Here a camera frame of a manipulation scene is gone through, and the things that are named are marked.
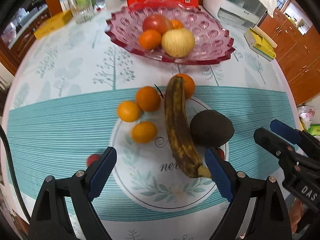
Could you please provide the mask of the person right hand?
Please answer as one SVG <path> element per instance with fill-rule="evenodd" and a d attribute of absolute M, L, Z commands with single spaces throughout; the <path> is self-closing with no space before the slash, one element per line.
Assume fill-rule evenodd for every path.
<path fill-rule="evenodd" d="M 302 215 L 304 215 L 304 210 L 305 207 L 303 203 L 298 198 L 296 198 L 289 210 L 289 219 L 292 233 L 296 232 L 298 223 L 301 220 Z"/>

